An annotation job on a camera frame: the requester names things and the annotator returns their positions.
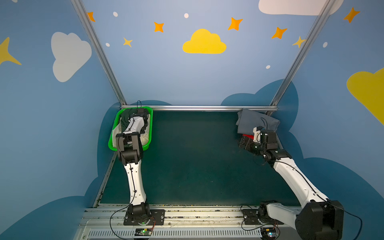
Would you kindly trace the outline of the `dark green t-shirt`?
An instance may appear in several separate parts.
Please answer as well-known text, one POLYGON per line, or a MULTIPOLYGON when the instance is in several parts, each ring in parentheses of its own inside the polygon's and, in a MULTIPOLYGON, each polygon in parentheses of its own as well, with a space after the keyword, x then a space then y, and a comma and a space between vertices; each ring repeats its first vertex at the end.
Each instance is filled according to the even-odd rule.
MULTIPOLYGON (((136 112, 136 109, 144 109, 144 108, 131 108, 125 109, 120 115, 120 124, 122 127, 127 128, 129 123, 131 122, 131 114, 136 112)), ((144 120, 145 126, 148 125, 148 119, 144 120)))

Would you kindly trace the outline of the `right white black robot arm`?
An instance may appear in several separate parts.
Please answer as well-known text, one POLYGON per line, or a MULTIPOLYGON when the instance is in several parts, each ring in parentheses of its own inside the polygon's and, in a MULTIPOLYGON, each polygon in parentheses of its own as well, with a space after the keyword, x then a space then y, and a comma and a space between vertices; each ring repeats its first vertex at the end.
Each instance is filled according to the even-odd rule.
POLYGON ((256 128, 253 137, 243 135, 239 147, 262 157, 288 184, 301 208, 264 201, 257 210, 261 224, 283 223, 295 229, 303 240, 340 240, 343 235, 344 208, 331 201, 305 176, 292 156, 279 149, 272 130, 256 128))

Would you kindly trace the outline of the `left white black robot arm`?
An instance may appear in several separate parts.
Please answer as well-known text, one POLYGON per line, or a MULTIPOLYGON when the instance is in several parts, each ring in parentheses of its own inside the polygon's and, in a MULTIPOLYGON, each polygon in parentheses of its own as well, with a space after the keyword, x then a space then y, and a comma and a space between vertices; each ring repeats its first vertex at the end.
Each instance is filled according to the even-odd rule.
POLYGON ((144 222, 150 218, 150 207, 147 203, 141 173, 144 156, 141 134, 145 133, 148 126, 149 112, 147 109, 139 108, 130 110, 128 113, 128 126, 122 128, 115 139, 118 157, 125 168, 129 183, 128 215, 133 221, 144 222))

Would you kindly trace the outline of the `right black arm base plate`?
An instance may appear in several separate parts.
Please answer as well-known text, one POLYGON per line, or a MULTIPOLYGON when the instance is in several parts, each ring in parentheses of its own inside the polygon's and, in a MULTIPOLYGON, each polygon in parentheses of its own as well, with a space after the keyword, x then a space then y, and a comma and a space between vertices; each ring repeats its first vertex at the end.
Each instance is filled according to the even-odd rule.
POLYGON ((264 210, 259 213, 259 210, 256 209, 242 209, 241 212, 245 220, 245 225, 284 224, 283 222, 270 218, 264 210))

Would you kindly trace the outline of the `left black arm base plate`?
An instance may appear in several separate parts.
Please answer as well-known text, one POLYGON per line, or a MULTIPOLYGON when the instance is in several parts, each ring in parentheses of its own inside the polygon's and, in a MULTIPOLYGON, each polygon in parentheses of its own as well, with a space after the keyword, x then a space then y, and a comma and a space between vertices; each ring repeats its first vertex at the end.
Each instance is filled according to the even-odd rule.
POLYGON ((150 210, 149 217, 133 217, 126 212, 123 225, 124 226, 162 226, 165 220, 165 210, 150 210))

